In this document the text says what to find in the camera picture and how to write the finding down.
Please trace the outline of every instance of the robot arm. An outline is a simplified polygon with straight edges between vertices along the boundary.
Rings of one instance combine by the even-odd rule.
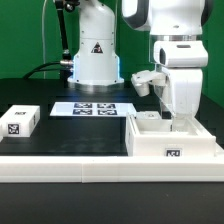
[[[200,68],[208,62],[199,39],[211,8],[210,0],[122,1],[127,24],[136,30],[150,31],[150,62],[155,64],[153,72],[134,74],[132,83],[140,95],[149,93],[146,86],[152,84],[175,118],[195,116],[199,107]]]
[[[60,32],[61,32],[61,41],[62,41],[62,48],[63,48],[63,59],[70,60],[71,55],[68,48],[68,41],[67,41],[67,34],[65,29],[65,21],[64,21],[64,13],[63,9],[65,9],[68,12],[73,12],[75,10],[75,7],[78,6],[79,0],[53,0],[57,14],[58,14],[58,20],[60,25]]]
[[[105,92],[123,88],[119,57],[115,53],[115,15],[98,0],[54,0],[58,11],[63,59],[61,65],[72,67],[68,77],[71,88],[88,92]],[[79,8],[79,51],[73,60],[64,56],[68,51],[62,9],[72,12]]]

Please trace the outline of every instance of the warning label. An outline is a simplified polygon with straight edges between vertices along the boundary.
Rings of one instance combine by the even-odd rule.
[[[93,48],[93,50],[91,51],[91,53],[95,53],[95,54],[103,54],[102,48],[100,46],[100,44],[97,42],[95,47]]]

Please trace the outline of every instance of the table surface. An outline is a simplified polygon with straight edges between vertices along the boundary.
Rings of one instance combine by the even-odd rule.
[[[59,80],[0,80],[0,114],[11,105],[40,105],[30,138],[4,138],[0,155],[126,156],[125,118],[50,117],[55,102],[133,103],[159,110],[157,97],[140,98],[130,83],[120,91],[90,95]],[[224,109],[202,95],[196,118],[224,146]],[[223,223],[223,183],[0,184],[5,223]]]

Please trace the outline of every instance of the white platform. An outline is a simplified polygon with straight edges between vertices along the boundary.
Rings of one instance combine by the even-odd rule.
[[[224,181],[224,156],[0,157],[0,182]]]

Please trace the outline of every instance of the white box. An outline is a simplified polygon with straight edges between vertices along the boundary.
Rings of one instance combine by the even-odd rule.
[[[172,120],[152,115],[127,115],[125,143],[129,156],[215,156],[216,137],[195,118],[186,119],[183,130],[171,131]]]
[[[3,137],[30,137],[40,120],[40,107],[13,105],[0,119]]]

